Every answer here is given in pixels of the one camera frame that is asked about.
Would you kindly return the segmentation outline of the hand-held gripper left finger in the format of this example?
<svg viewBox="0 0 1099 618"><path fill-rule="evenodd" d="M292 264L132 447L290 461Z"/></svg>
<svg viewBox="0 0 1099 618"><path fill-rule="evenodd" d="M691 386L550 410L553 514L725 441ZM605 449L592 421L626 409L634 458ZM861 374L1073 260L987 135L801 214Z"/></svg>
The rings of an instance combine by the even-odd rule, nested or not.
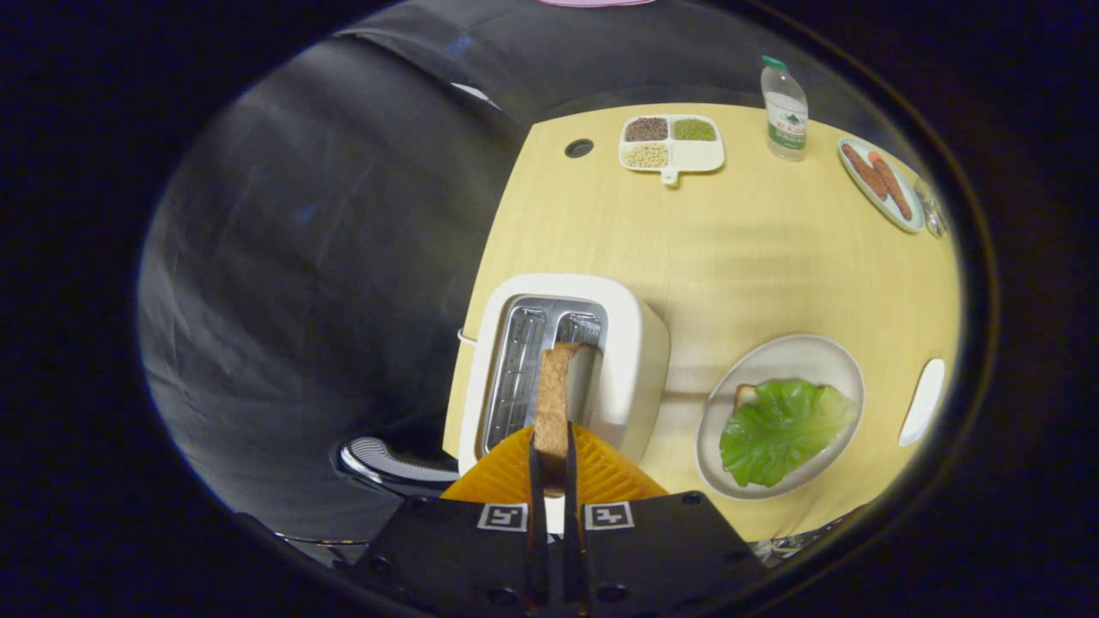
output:
<svg viewBox="0 0 1099 618"><path fill-rule="evenodd" d="M550 602L544 481L519 442L519 499L409 497L347 575L402 615L533 617Z"/></svg>

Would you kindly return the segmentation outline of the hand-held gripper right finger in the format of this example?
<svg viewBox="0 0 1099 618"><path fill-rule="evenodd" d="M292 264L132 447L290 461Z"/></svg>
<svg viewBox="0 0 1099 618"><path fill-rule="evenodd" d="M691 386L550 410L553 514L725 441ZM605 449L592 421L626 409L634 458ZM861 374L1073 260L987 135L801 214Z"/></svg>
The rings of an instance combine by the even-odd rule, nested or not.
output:
<svg viewBox="0 0 1099 618"><path fill-rule="evenodd" d="M698 490L664 490L570 427L564 591L586 617L746 617L765 578L750 544Z"/></svg>

